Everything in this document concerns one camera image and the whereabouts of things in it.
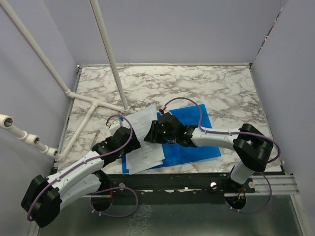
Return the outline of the blue clip file folder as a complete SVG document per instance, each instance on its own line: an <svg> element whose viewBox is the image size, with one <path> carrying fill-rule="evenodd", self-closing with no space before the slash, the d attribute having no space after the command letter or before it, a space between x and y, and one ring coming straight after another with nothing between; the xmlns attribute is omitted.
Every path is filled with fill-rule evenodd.
<svg viewBox="0 0 315 236"><path fill-rule="evenodd" d="M164 159L162 160L162 164L151 167L152 170L179 166L182 164L203 161L221 156L218 147L197 147L192 141L188 139L188 137L192 135L192 127L194 125L198 125L200 114L202 114L201 125L205 126L206 128L212 127L204 104L200 104L198 107L190 106L173 109L170 112L179 121L187 126L188 131L186 136L181 139L179 143L172 142L162 145Z"/></svg>

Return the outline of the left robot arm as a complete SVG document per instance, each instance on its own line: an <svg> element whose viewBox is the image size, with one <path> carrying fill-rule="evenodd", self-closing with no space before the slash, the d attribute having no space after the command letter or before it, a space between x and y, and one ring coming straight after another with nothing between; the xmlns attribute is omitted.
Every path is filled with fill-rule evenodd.
<svg viewBox="0 0 315 236"><path fill-rule="evenodd" d="M87 194L103 194L112 185L103 167L141 147L132 128L119 127L81 159L48 177L36 176L21 202L27 219L43 228L67 205Z"/></svg>

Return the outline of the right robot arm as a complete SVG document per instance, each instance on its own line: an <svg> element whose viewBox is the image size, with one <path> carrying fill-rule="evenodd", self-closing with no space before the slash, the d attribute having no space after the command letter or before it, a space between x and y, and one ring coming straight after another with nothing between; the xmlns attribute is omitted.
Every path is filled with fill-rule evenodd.
<svg viewBox="0 0 315 236"><path fill-rule="evenodd" d="M243 188L248 178L266 169L274 147L272 140L254 126L245 123L239 129L222 130L198 125L184 125L174 115L165 113L152 121L145 142L165 144L172 142L183 147L220 147L233 150L240 158L225 182L231 192Z"/></svg>

